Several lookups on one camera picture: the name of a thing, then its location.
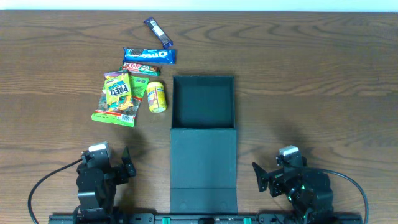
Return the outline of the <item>green gummy candy bag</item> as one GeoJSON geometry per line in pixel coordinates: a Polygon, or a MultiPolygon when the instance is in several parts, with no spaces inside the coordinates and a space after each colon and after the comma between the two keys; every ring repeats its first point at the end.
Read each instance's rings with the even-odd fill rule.
{"type": "Polygon", "coordinates": [[[106,103],[106,89],[105,86],[103,86],[98,108],[91,115],[93,121],[134,127],[136,113],[144,97],[149,79],[132,75],[129,76],[129,79],[132,88],[132,96],[124,96],[120,102],[124,102],[124,100],[127,99],[132,103],[132,106],[122,110],[111,109],[106,103]]]}

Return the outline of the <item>dark green box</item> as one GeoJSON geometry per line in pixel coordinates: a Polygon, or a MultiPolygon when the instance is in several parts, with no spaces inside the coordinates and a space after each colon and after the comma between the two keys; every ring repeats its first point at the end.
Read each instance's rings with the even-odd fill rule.
{"type": "Polygon", "coordinates": [[[237,130],[232,76],[175,76],[170,212],[235,214],[237,130]]]}

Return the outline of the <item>yellow Pretz snack box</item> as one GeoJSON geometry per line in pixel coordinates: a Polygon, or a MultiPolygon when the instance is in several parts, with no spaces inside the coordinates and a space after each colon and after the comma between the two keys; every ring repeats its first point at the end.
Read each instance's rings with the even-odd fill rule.
{"type": "Polygon", "coordinates": [[[104,90],[108,111],[122,111],[134,106],[130,76],[127,70],[105,73],[104,90]]]}

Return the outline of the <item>blue Oreo cookie pack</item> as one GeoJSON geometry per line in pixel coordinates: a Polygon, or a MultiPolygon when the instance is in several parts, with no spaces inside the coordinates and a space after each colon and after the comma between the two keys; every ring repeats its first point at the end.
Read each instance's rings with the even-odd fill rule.
{"type": "Polygon", "coordinates": [[[124,48],[123,62],[142,62],[158,64],[175,64],[175,49],[130,49],[124,48]]]}

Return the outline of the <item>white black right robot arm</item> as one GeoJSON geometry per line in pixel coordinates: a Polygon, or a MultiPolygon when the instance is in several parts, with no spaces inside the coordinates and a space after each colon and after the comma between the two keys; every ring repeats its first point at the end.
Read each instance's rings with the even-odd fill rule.
{"type": "Polygon", "coordinates": [[[329,176],[307,167],[306,163],[282,162],[281,168],[265,171],[252,163],[260,192],[269,191],[271,197],[285,195],[293,212],[284,217],[284,223],[326,223],[333,216],[333,191],[329,176]]]}

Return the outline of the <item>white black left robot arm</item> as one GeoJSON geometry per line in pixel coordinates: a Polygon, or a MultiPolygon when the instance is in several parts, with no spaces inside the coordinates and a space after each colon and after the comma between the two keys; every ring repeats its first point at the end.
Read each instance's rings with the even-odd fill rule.
{"type": "Polygon", "coordinates": [[[126,184],[136,176],[129,148],[125,147],[122,163],[112,166],[107,144],[89,149],[81,155],[77,168],[79,206],[73,211],[73,223],[121,223],[123,215],[114,207],[118,185],[126,184]]]}

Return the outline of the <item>yellow Mentos bottle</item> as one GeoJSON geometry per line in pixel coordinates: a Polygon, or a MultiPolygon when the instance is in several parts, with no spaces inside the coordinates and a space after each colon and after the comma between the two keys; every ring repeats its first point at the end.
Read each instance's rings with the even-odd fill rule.
{"type": "Polygon", "coordinates": [[[149,110],[161,113],[167,109],[164,86],[161,82],[150,82],[146,88],[149,110]]]}

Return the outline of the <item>red KitKat Milo bar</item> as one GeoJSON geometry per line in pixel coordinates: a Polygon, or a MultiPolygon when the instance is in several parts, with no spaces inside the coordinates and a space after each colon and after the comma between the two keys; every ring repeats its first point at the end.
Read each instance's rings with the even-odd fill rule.
{"type": "Polygon", "coordinates": [[[120,69],[141,75],[160,76],[160,68],[153,65],[126,62],[121,65],[120,69]]]}

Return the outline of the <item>dark blue chocolate bar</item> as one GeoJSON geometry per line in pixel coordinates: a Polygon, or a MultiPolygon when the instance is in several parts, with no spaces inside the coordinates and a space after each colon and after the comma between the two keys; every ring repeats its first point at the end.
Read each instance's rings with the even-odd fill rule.
{"type": "Polygon", "coordinates": [[[173,46],[174,43],[171,38],[163,31],[153,17],[146,19],[144,24],[155,34],[164,49],[173,46]]]}

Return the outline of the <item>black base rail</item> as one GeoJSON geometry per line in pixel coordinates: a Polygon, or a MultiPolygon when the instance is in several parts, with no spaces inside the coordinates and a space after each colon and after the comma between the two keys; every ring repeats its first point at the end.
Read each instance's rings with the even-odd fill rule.
{"type": "Polygon", "coordinates": [[[82,215],[51,215],[49,224],[117,223],[117,224],[283,224],[298,223],[293,215],[260,213],[258,215],[154,215],[151,213],[119,214],[111,220],[85,220],[82,215]]]}

